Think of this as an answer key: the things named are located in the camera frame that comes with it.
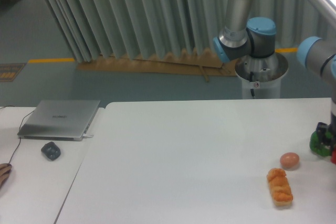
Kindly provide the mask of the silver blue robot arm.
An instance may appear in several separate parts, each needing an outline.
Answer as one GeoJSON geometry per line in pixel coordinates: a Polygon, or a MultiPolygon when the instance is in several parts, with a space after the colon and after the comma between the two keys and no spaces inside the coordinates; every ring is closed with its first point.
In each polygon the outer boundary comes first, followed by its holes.
{"type": "MultiPolygon", "coordinates": [[[[275,53],[275,24],[268,18],[248,17],[253,0],[228,0],[226,24],[213,39],[222,62],[250,56],[256,59],[275,53]]],[[[335,0],[309,0],[335,27],[335,0]]],[[[298,47],[298,61],[335,89],[335,44],[319,37],[309,37],[298,47]]]]}

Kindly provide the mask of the person's hand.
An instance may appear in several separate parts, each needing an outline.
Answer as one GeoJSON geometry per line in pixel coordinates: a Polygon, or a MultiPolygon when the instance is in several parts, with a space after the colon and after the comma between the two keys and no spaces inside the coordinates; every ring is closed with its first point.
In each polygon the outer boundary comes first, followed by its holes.
{"type": "Polygon", "coordinates": [[[0,187],[6,182],[10,177],[12,171],[12,165],[9,163],[0,164],[0,187]]]}

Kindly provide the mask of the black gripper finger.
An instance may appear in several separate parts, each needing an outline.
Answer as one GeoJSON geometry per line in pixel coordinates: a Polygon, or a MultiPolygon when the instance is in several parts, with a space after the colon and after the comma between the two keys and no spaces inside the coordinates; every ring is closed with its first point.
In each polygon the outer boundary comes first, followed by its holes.
{"type": "Polygon", "coordinates": [[[326,123],[319,122],[317,124],[316,133],[318,138],[318,149],[329,150],[330,147],[327,145],[327,130],[328,125],[326,123]]]}

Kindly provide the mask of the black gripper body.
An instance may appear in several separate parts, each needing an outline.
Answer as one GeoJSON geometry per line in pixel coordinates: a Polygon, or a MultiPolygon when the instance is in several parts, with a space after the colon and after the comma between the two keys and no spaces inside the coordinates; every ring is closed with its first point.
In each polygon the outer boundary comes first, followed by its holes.
{"type": "Polygon", "coordinates": [[[335,124],[331,122],[327,130],[327,145],[330,150],[333,151],[335,148],[335,124]]]}

